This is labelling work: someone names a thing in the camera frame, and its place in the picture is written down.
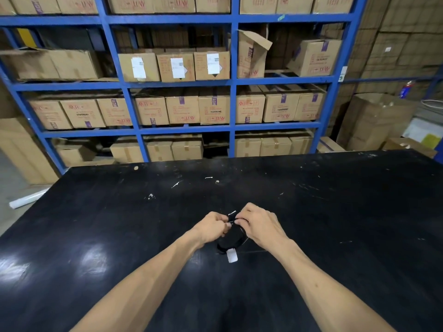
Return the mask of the blue and red spray can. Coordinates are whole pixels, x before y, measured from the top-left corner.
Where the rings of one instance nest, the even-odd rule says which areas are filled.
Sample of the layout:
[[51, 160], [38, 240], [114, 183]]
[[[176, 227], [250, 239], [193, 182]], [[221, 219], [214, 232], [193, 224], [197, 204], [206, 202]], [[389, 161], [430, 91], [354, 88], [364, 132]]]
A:
[[410, 80], [410, 81], [408, 81], [408, 82], [402, 87], [402, 89], [401, 89], [401, 91], [400, 91], [398, 97], [399, 97], [400, 99], [406, 99], [406, 98], [407, 98], [407, 95], [410, 93], [410, 91], [411, 91], [411, 89], [413, 88], [414, 84], [415, 84], [415, 81], [414, 81], [414, 80]]

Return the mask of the small taped cardboard box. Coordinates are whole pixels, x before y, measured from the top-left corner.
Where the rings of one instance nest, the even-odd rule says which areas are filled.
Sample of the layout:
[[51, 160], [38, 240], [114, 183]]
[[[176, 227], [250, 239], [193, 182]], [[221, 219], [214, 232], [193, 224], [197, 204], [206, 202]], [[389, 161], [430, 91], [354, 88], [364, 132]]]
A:
[[337, 153], [346, 152], [339, 144], [335, 143], [329, 137], [321, 137], [317, 145], [317, 153], [327, 154], [327, 153]]

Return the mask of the person's left forearm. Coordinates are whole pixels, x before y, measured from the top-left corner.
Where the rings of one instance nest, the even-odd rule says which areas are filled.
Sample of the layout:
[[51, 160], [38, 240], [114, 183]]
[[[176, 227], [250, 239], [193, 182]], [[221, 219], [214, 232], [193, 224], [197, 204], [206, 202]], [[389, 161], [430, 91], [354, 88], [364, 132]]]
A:
[[186, 262], [205, 243], [202, 231], [187, 231], [114, 286], [70, 332], [143, 332]]

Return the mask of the small low cardboard box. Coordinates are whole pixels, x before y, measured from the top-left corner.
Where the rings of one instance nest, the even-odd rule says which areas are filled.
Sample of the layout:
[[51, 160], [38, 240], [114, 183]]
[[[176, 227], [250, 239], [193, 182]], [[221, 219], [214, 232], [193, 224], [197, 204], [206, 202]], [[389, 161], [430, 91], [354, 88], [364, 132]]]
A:
[[434, 158], [437, 151], [410, 138], [388, 138], [381, 150], [415, 150], [429, 158]]

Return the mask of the blue metal shelving rack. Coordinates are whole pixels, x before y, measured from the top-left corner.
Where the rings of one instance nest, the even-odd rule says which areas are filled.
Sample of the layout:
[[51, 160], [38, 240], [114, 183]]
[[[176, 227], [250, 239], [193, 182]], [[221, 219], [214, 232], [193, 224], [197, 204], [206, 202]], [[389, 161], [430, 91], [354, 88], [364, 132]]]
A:
[[[141, 156], [145, 162], [149, 161], [146, 146], [143, 144], [143, 136], [151, 134], [178, 134], [178, 133], [212, 133], [212, 132], [228, 132], [229, 133], [229, 152], [228, 157], [234, 157], [235, 134], [239, 131], [250, 130], [280, 130], [280, 129], [301, 129], [315, 128], [316, 132], [313, 138], [313, 144], [310, 152], [313, 153], [318, 145], [320, 137], [325, 132], [329, 117], [332, 112], [333, 104], [338, 93], [338, 86], [342, 81], [342, 70], [349, 59], [352, 50], [352, 44], [355, 41], [358, 27], [360, 25], [364, 8], [367, 0], [353, 0], [349, 13], [342, 14], [241, 14], [241, 0], [231, 0], [231, 10], [229, 14], [202, 14], [202, 13], [170, 13], [170, 14], [153, 14], [153, 15], [112, 15], [105, 8], [105, 0], [94, 0], [97, 6], [96, 15], [0, 15], [0, 28], [4, 30], [8, 40], [17, 47], [14, 35], [8, 29], [14, 28], [34, 28], [34, 27], [100, 27], [104, 33], [106, 43], [116, 69], [118, 81], [33, 81], [33, 82], [17, 82], [11, 78], [10, 72], [0, 61], [0, 77], [6, 88], [16, 101], [20, 111], [27, 118], [33, 131], [41, 141], [43, 148], [55, 164], [59, 173], [64, 174], [67, 170], [64, 163], [54, 146], [49, 141], [53, 138], [84, 138], [84, 137], [112, 137], [133, 135], [136, 137], [139, 147], [141, 148]], [[238, 78], [238, 51], [239, 51], [239, 25], [249, 23], [315, 23], [315, 24], [331, 24], [334, 22], [343, 22], [346, 24], [343, 33], [343, 43], [341, 45], [336, 65], [332, 75], [316, 76], [316, 77], [259, 77], [259, 78]], [[124, 75], [118, 59], [117, 45], [115, 35], [111, 26], [129, 26], [129, 25], [226, 25], [231, 33], [231, 72], [228, 80], [198, 80], [194, 82], [139, 82], [131, 83], [124, 80]], [[244, 123], [235, 122], [236, 119], [236, 94], [239, 86], [242, 85], [266, 85], [266, 84], [306, 84], [320, 83], [328, 84], [327, 93], [323, 110], [318, 119], [312, 122], [267, 122], [267, 123]], [[229, 87], [230, 88], [230, 123], [222, 125], [197, 126], [195, 124], [184, 122], [182, 127], [143, 127], [137, 120], [136, 110], [133, 102], [131, 102], [130, 89], [136, 88], [181, 88], [181, 87]], [[120, 89], [123, 92], [125, 101], [127, 102], [129, 115], [133, 122], [132, 128], [109, 129], [107, 127], [92, 128], [74, 128], [72, 131], [49, 131], [43, 127], [42, 123], [37, 120], [36, 114], [31, 107], [25, 102], [22, 96], [23, 92], [39, 92], [39, 91], [81, 91], [81, 90], [107, 90]]]

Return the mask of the white and yellow sheet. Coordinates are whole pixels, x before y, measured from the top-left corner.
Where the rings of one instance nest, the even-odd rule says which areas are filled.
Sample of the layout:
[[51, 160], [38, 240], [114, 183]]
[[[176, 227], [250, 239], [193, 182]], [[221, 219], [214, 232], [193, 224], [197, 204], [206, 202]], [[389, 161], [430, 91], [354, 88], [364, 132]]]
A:
[[443, 125], [413, 118], [402, 137], [413, 139], [428, 148], [435, 149], [443, 139]]

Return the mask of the person's left hand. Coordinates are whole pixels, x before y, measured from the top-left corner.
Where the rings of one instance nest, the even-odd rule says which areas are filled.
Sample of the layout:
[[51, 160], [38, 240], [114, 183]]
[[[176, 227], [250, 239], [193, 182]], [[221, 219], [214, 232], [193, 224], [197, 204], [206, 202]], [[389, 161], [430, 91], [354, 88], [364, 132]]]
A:
[[218, 213], [210, 212], [191, 229], [192, 236], [198, 243], [198, 248], [206, 243], [219, 239]]

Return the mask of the person's right hand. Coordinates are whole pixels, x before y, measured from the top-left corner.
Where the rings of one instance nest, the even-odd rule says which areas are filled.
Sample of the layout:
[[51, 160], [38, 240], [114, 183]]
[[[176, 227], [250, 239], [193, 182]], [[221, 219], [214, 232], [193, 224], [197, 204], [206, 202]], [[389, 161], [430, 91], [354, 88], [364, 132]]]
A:
[[275, 213], [253, 203], [247, 203], [243, 209], [251, 210], [251, 234], [247, 236], [261, 248], [275, 256], [288, 240]]

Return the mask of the wall of stacked brown cartons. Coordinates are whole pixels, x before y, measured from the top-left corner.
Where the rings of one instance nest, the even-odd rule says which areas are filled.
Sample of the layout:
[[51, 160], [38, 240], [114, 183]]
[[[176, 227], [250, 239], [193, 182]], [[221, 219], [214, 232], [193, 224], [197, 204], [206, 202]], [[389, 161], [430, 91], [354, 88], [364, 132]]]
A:
[[443, 66], [443, 0], [367, 0], [345, 79], [399, 78], [340, 86], [338, 97], [378, 92], [423, 99]]

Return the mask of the person's right forearm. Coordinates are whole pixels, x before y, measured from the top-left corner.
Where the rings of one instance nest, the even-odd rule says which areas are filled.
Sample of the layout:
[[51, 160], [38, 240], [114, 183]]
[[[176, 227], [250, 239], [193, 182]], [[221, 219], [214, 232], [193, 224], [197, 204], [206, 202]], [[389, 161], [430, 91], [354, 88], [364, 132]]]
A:
[[285, 268], [322, 332], [396, 332], [352, 291], [316, 266], [293, 240], [278, 236], [267, 250]]

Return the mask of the flat leaning cardboard sheets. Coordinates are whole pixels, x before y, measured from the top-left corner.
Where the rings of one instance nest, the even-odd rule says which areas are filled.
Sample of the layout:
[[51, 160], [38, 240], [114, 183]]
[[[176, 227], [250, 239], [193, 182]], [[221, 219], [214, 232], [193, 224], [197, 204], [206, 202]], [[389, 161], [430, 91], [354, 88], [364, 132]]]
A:
[[0, 119], [0, 149], [29, 184], [54, 184], [60, 178], [24, 117]]

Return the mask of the rows of printed cardboard boxes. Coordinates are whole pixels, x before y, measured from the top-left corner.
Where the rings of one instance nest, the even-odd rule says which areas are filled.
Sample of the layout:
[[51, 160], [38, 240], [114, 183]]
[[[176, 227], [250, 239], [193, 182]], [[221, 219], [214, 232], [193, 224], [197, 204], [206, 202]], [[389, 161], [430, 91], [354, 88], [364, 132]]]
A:
[[[241, 14], [342, 14], [353, 0], [241, 0]], [[105, 0], [112, 15], [229, 14], [231, 0]], [[0, 15], [96, 15], [94, 0], [0, 0]], [[316, 77], [332, 75], [346, 24], [240, 24], [238, 78]], [[228, 80], [231, 33], [226, 25], [111, 26], [124, 80], [194, 82]], [[16, 48], [0, 28], [0, 61], [17, 82], [118, 81], [100, 27], [8, 28]], [[323, 110], [328, 84], [242, 85], [236, 94], [235, 122], [312, 122]], [[25, 102], [49, 131], [74, 128], [132, 128], [120, 89], [23, 92]], [[182, 127], [230, 123], [229, 87], [130, 89], [137, 120], [143, 127]], [[0, 119], [24, 117], [0, 77]], [[315, 128], [250, 130], [235, 134], [234, 157], [304, 154]], [[203, 158], [202, 136], [221, 133], [228, 156], [229, 133], [178, 133], [143, 136], [149, 161]], [[133, 135], [53, 138], [66, 168], [90, 164], [97, 150], [86, 142], [108, 141], [121, 163], [143, 162]]]

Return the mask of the large open cardboard bin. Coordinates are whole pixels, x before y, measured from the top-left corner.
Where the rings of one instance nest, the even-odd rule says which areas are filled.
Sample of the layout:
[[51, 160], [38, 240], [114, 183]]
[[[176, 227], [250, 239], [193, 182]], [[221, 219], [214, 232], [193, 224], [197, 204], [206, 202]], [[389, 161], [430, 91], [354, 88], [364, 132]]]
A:
[[347, 151], [378, 150], [388, 138], [402, 136], [418, 104], [389, 94], [355, 94], [344, 115], [336, 143]]

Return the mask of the white paper roll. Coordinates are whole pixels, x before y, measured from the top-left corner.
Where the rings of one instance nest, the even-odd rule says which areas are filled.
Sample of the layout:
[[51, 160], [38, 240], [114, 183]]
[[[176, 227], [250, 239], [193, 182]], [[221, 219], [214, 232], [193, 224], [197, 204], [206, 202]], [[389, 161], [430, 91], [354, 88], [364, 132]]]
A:
[[11, 202], [9, 202], [9, 207], [12, 209], [18, 209], [23, 206], [34, 203], [37, 200], [39, 200], [46, 192], [48, 192], [48, 190], [49, 190], [49, 188], [43, 189], [43, 190], [33, 193], [31, 195], [27, 195], [27, 196], [21, 197], [19, 199], [16, 199], [14, 201], [11, 201]]

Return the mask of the black fabric pouch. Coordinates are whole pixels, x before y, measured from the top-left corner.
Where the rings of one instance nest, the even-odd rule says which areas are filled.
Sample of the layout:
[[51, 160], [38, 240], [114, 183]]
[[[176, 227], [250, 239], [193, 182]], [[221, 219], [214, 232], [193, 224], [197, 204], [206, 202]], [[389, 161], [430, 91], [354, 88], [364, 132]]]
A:
[[228, 223], [231, 224], [229, 231], [217, 240], [217, 251], [221, 255], [225, 255], [229, 249], [238, 249], [248, 239], [246, 231], [235, 223], [238, 211], [228, 214]]

